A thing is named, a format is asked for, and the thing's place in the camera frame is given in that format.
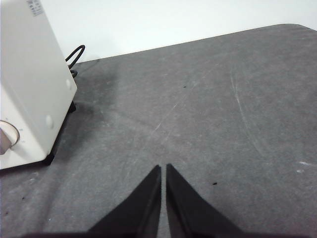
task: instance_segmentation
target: gray mat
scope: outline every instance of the gray mat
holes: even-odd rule
[[[75,69],[51,166],[0,173],[2,237],[86,231],[166,163],[246,231],[317,237],[316,31],[275,25]]]

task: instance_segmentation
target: black cable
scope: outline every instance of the black cable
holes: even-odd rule
[[[79,47],[77,47],[65,60],[66,62],[70,60],[70,58],[72,58],[74,56],[74,54],[79,51],[81,49],[81,51],[79,52],[78,56],[73,60],[73,62],[68,66],[69,69],[71,69],[74,64],[76,64],[76,62],[79,60],[79,58],[81,57],[81,55],[83,54],[84,50],[85,50],[85,45],[81,45]]]
[[[73,76],[73,78],[75,78],[78,74],[78,72],[75,70],[71,70],[70,72],[71,72],[71,76]]]

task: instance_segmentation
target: black foot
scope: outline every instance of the black foot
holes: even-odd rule
[[[55,157],[55,154],[53,152],[50,152],[50,154],[46,156],[46,158],[42,161],[42,163],[46,166],[49,166],[51,165],[54,157]]]
[[[74,101],[71,102],[70,106],[69,106],[69,109],[68,109],[68,114],[69,113],[73,113],[74,111],[76,111],[76,106],[75,106],[75,103]]]

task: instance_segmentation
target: label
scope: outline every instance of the label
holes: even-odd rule
[[[27,3],[33,13],[33,16],[37,16],[43,13],[43,9],[40,0],[27,0]]]

